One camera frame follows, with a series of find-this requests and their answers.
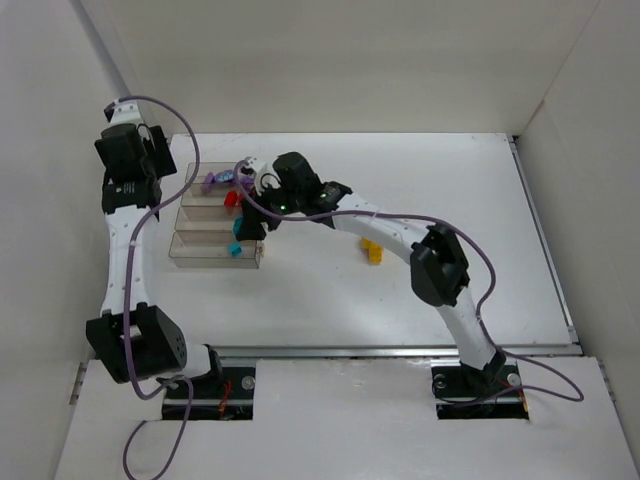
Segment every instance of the white table surface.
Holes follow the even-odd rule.
[[[336,180],[391,212],[457,225],[493,260],[498,285],[485,318],[503,344],[563,344],[569,335],[509,143],[502,134],[237,134],[198,136],[205,162],[297,150],[323,181]],[[193,162],[188,136],[173,138],[178,174]],[[327,227],[282,224],[259,270],[176,267],[168,257],[178,205],[161,213],[155,244],[157,304],[187,339],[216,346],[449,346],[437,312],[410,287],[409,268],[385,252],[367,264],[358,239]],[[476,300],[488,284],[470,260]]]
[[[426,363],[261,361],[254,419],[190,422],[164,478],[637,480],[596,360],[547,361],[586,400],[528,393],[529,421],[437,420]],[[570,393],[540,368],[520,369],[524,383]],[[56,479],[125,480],[126,439],[140,420],[160,418],[160,403],[135,399],[92,361]],[[129,457],[137,478],[164,465],[178,427],[143,427]]]

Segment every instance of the yellow toy block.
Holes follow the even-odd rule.
[[[372,265],[380,265],[380,263],[382,263],[382,252],[384,248],[364,237],[360,240],[360,245],[367,251],[369,263]]]
[[[380,265],[382,263],[382,247],[369,249],[369,263]]]

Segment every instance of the white panel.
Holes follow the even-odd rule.
[[[76,358],[104,296],[103,167],[115,92],[67,2],[0,14],[0,355]]]
[[[77,371],[72,360],[0,365],[0,477],[53,478],[71,423]]]
[[[520,133],[597,3],[83,1],[200,132]]]
[[[523,163],[587,352],[640,458],[640,3],[602,0],[522,138]]]
[[[200,135],[204,161],[304,154],[325,180],[349,185],[391,212],[424,213],[459,226],[486,249],[498,273],[486,305],[491,332],[505,344],[568,343],[560,303],[504,135]],[[186,136],[172,152],[177,191],[193,161]],[[412,292],[408,266],[385,252],[367,264],[358,239],[317,224],[283,224],[266,239],[259,270],[185,270],[168,258],[178,206],[160,215],[155,250],[158,306],[189,340],[212,345],[452,345],[435,309]],[[466,248],[471,292],[488,273]]]
[[[52,478],[104,296],[93,142],[115,89],[71,4],[0,0],[0,478]]]
[[[426,362],[260,362],[253,421],[191,422],[167,478],[637,480],[596,361],[549,363],[584,389],[585,402],[530,393],[530,421],[439,421]],[[525,383],[568,393],[548,372],[521,369]],[[121,412],[133,406],[131,395],[104,369],[91,377],[58,480],[96,471],[126,478],[122,447],[135,422]],[[147,405],[137,418],[157,414],[157,404]],[[178,422],[144,427],[130,451],[136,476],[158,472],[177,429]]]

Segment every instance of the red toy block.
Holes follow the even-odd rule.
[[[224,197],[224,206],[225,207],[235,207],[236,203],[238,203],[238,192],[232,190],[227,193],[227,196]]]

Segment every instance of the blue toy block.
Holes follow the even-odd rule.
[[[232,257],[237,257],[242,253],[242,247],[238,242],[233,242],[228,248]]]
[[[233,227],[231,228],[231,231],[236,237],[238,236],[238,232],[240,231],[241,226],[242,226],[242,217],[238,217],[233,222]]]

